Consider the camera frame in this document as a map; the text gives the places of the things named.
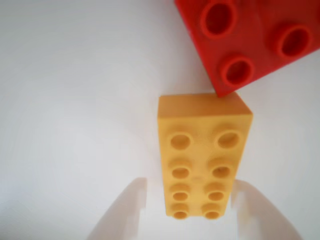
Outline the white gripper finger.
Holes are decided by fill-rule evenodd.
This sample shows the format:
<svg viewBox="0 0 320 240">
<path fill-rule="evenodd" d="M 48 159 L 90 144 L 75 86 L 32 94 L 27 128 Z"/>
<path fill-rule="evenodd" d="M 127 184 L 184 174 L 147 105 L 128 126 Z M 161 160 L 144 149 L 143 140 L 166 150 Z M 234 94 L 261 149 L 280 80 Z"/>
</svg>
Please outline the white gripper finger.
<svg viewBox="0 0 320 240">
<path fill-rule="evenodd" d="M 88 235 L 88 240 L 134 240 L 141 210 L 146 208 L 147 179 L 134 179 L 115 199 Z"/>
<path fill-rule="evenodd" d="M 257 188 L 235 180 L 231 207 L 237 213 L 239 240 L 301 240 L 294 225 Z"/>
</svg>

